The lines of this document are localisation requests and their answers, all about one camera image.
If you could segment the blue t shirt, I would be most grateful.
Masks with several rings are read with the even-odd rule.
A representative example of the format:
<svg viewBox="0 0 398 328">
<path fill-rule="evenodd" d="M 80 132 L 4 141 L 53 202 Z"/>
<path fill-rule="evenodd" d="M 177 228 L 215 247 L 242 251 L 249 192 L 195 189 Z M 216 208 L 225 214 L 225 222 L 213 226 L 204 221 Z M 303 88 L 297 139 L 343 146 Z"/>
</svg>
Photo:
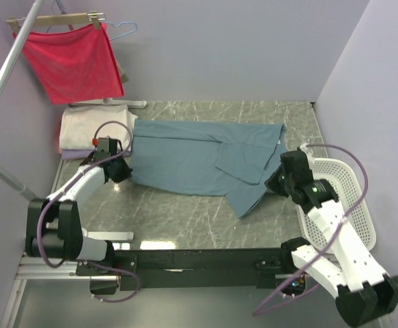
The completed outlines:
<svg viewBox="0 0 398 328">
<path fill-rule="evenodd" d="M 267 192 L 286 152 L 283 124 L 137 120 L 132 180 L 184 195 L 226 197 L 237 217 Z"/>
</svg>

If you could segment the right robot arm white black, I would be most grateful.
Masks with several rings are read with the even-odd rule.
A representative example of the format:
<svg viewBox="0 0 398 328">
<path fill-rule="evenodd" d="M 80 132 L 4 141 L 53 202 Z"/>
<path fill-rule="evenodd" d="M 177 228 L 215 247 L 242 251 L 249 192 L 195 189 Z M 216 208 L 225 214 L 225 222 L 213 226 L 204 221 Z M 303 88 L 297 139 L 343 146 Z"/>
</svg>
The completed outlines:
<svg viewBox="0 0 398 328">
<path fill-rule="evenodd" d="M 353 208 L 344 209 L 330 182 L 314 177 L 312 162 L 301 149 L 285 152 L 265 183 L 273 193 L 291 198 L 326 240 L 321 250 L 304 238 L 283 243 L 280 265 L 295 277 L 309 274 L 334 298 L 345 323 L 359 327 L 395 310 L 398 276 L 389 275 L 371 255 L 348 221 Z"/>
</svg>

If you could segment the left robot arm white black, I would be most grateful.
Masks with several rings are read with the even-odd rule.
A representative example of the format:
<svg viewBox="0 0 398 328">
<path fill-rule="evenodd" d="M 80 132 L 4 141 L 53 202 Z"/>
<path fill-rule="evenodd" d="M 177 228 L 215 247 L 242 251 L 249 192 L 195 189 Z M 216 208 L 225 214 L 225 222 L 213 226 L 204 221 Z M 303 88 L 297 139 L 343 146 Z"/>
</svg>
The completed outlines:
<svg viewBox="0 0 398 328">
<path fill-rule="evenodd" d="M 66 260 L 88 261 L 100 274 L 112 273 L 117 258 L 111 241 L 83 234 L 79 210 L 108 181 L 122 182 L 132 175 L 124 160 L 130 146 L 109 137 L 93 140 L 95 150 L 83 160 L 67 183 L 44 199 L 30 201 L 25 253 L 57 268 Z"/>
</svg>

